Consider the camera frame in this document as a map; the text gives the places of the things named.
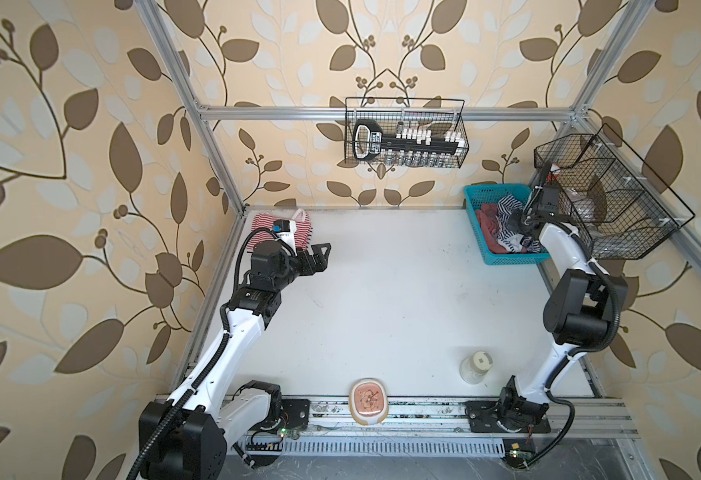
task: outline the black mounting plate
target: black mounting plate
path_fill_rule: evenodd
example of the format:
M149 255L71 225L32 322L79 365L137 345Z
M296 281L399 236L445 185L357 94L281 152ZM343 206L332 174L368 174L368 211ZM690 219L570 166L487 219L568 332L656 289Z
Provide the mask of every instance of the black mounting plate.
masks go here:
M284 416L287 420L287 425L284 426L282 422L279 422L275 427L270 430L263 430L267 433L278 433L281 428L286 428L287 430L301 430L307 427L308 417L310 416L310 400L293 400L285 399L281 400L281 411L279 416ZM252 430L259 430L262 427L267 427L272 425L272 423L265 421L254 425Z
M465 402L465 416L470 423L470 431L473 433L508 433L497 425L497 414L494 406L495 400L471 400ZM531 433L550 433L550 422L547 416L542 422L531 428Z

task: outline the basket wire frame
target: basket wire frame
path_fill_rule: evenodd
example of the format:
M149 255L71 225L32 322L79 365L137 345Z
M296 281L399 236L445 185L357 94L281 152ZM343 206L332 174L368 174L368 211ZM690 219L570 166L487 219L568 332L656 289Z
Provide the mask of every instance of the basket wire frame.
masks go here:
M618 146L640 160L640 174L615 153ZM545 185L561 189L559 210L596 259L643 258L694 218L670 185L607 124L596 134L569 134L538 146L535 168L548 161L555 167ZM663 206L664 197L674 200L676 212Z
M460 168L465 162L470 145L462 120L465 101L458 99L411 98L409 104L421 104L421 107L407 107L398 104L398 98L348 97L345 99L345 162L350 164L372 163L384 164L386 167L409 168ZM368 135L354 139L355 125L358 121L373 120L385 136L396 136L402 128L430 130L432 144L409 144L401 149L385 148L372 158L358 159L354 155L355 147L371 150ZM463 141L445 141L445 135L454 133Z

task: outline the laundry basket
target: laundry basket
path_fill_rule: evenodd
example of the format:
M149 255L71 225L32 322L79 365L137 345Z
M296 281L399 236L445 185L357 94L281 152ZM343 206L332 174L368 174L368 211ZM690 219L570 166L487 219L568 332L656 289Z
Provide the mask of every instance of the laundry basket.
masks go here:
M470 225L473 227L475 239L479 242L481 256L487 265L525 265L540 264L550 258L550 254L542 251L539 254L493 254L489 251L484 234L481 232L479 219L475 211L481 208L481 204L496 204L501 198L511 194L522 204L526 204L531 189L524 184L492 184L492 185L468 185L463 190L467 206Z

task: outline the wall-mounted basket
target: wall-mounted basket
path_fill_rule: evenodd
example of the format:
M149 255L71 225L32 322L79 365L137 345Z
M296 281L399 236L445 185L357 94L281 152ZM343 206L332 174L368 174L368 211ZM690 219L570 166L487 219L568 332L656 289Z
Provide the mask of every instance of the wall-mounted basket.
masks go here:
M623 163L618 148L633 165ZM694 218L662 175L607 124L593 135L540 145L535 168L544 184L561 188L558 208L596 259L643 258Z
M460 168L470 145L465 101L410 98L345 99L345 158L388 167Z

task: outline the red and white striped cloth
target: red and white striped cloth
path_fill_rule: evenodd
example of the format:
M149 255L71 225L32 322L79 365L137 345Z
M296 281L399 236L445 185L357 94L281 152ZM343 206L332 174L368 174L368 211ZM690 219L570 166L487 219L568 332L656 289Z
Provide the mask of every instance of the red and white striped cloth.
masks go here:
M275 220L285 220L279 216L273 216L270 214L257 214L254 216L254 221L252 222L252 230L264 226L265 228L272 229L273 222ZM294 244L297 248L306 248L310 243L310 236L313 234L313 226L310 225L310 216L305 210L299 209L298 212L291 218L297 223L297 231L294 233ZM265 240L272 240L273 237L265 232L259 232L254 238L249 240L247 245L247 251L251 253L254 250L254 246L263 242Z

